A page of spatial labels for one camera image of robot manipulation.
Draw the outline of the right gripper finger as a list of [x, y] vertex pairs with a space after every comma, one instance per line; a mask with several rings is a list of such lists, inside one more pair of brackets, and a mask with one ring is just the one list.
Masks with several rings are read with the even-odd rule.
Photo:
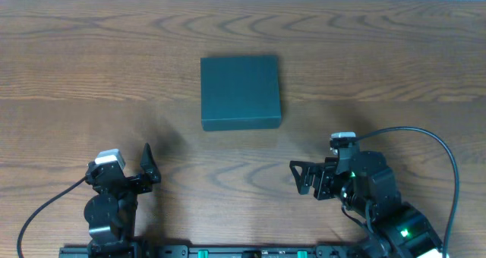
[[299, 194], [309, 194], [313, 178], [314, 176], [305, 170], [303, 170], [302, 172], [294, 172], [294, 179]]
[[294, 178], [306, 178], [313, 173], [313, 162], [291, 161], [289, 167]]

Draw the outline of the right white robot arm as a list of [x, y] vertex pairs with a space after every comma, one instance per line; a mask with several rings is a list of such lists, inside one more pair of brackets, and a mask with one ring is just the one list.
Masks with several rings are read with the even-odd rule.
[[443, 242], [431, 223], [402, 200], [393, 170], [382, 153], [357, 152], [348, 159], [327, 158], [323, 163], [291, 161], [298, 192], [314, 198], [340, 200], [342, 212], [367, 237], [354, 245], [316, 248], [317, 257], [441, 257]]

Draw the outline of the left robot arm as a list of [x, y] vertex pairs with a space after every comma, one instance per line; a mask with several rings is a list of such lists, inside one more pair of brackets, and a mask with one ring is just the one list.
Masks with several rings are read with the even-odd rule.
[[84, 208], [91, 242], [89, 257], [151, 257], [153, 248], [134, 235], [137, 197], [148, 194], [161, 182], [161, 174], [151, 147], [144, 144], [140, 167], [142, 172], [124, 175], [125, 160], [119, 149], [102, 151], [88, 164], [86, 182], [97, 195]]

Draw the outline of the dark green box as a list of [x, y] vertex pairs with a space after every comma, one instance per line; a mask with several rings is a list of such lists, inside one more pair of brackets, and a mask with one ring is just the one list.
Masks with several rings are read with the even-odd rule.
[[275, 55], [200, 60], [201, 124], [205, 131], [278, 128], [282, 122]]

